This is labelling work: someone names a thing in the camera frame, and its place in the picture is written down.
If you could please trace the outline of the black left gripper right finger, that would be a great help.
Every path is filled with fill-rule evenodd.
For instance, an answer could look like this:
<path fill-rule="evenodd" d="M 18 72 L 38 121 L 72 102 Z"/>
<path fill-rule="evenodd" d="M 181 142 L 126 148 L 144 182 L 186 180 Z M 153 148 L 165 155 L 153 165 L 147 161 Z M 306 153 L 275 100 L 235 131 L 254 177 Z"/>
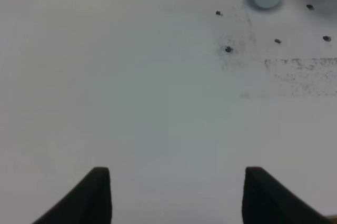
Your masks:
<path fill-rule="evenodd" d="M 242 199 L 243 223 L 331 223 L 261 167 L 247 167 Z"/>

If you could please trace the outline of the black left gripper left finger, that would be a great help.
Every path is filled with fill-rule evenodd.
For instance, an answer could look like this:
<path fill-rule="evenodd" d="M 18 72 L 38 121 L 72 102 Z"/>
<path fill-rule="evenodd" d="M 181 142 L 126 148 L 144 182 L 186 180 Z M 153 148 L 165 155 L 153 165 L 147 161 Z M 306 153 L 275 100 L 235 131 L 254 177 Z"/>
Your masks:
<path fill-rule="evenodd" d="M 112 214 L 110 171 L 95 167 L 35 223 L 111 223 Z"/>

